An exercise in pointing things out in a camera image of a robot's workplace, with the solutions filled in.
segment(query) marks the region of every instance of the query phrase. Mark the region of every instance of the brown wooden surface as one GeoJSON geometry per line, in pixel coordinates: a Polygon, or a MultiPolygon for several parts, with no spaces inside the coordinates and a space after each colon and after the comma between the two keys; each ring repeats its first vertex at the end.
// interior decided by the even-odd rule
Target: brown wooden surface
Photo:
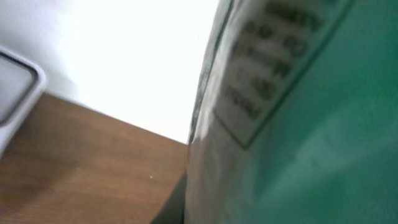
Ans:
{"type": "Polygon", "coordinates": [[[0,160],[0,223],[148,223],[185,153],[183,144],[44,95],[0,160]]]}

